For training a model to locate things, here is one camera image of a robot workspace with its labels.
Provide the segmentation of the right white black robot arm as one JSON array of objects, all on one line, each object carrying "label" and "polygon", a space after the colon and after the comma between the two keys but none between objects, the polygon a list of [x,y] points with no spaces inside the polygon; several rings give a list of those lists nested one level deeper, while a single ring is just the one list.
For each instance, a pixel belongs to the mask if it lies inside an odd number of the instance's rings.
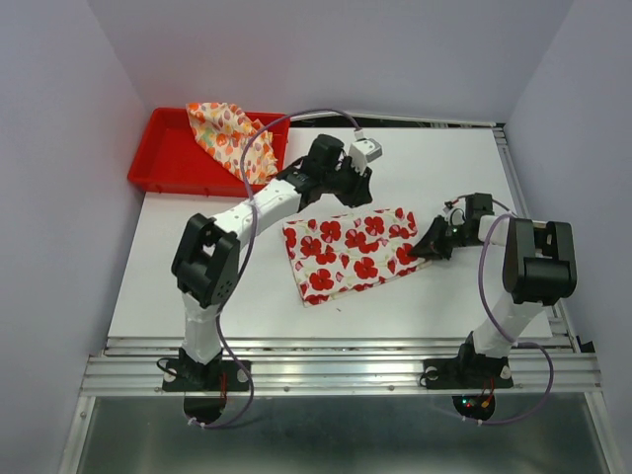
[{"label": "right white black robot arm", "polygon": [[456,248],[478,247],[483,254],[493,245],[504,249],[500,299],[495,305],[482,303],[487,318],[455,357],[424,360],[420,384],[428,389],[512,387],[510,352],[530,346],[520,341],[522,332],[545,308],[576,289],[571,225],[520,218],[508,208],[496,215],[497,206],[496,199],[482,193],[447,201],[444,213],[408,253],[433,262],[449,260]]}]

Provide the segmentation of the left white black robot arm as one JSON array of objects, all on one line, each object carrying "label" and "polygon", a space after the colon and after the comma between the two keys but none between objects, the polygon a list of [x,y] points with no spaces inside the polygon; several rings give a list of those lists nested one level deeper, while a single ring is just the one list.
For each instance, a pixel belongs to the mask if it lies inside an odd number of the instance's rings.
[{"label": "left white black robot arm", "polygon": [[370,203],[368,165],[381,154],[381,145],[362,131],[349,146],[320,134],[306,156],[252,198],[212,217],[196,214],[189,219],[171,267],[185,305],[185,335],[177,357],[163,367],[164,390],[218,389],[236,365],[222,359],[217,318],[236,289],[254,238],[324,194],[347,207]]}]

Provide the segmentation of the red poppy print skirt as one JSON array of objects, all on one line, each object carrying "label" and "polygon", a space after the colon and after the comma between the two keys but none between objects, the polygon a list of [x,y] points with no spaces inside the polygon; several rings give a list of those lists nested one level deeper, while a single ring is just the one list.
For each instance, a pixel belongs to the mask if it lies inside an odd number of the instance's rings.
[{"label": "red poppy print skirt", "polygon": [[285,250],[304,306],[316,306],[405,277],[428,266],[412,256],[419,231],[412,211],[397,207],[282,227]]}]

